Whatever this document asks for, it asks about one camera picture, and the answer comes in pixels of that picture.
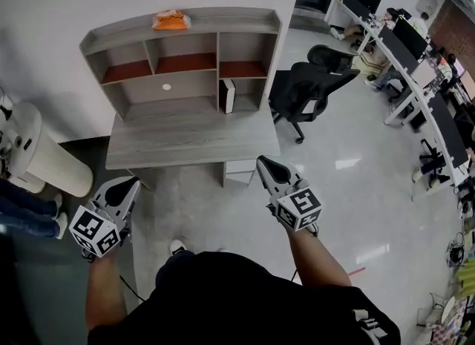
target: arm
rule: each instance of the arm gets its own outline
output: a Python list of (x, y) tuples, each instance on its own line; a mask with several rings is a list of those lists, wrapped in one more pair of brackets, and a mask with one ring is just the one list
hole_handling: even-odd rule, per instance
[(114, 254), (96, 258), (89, 268), (86, 324), (88, 331), (102, 325), (116, 325), (125, 316), (124, 295)]
[(295, 266), (302, 285), (322, 287), (328, 284), (351, 286), (351, 281), (343, 267), (325, 249), (320, 240), (306, 229), (287, 231)]

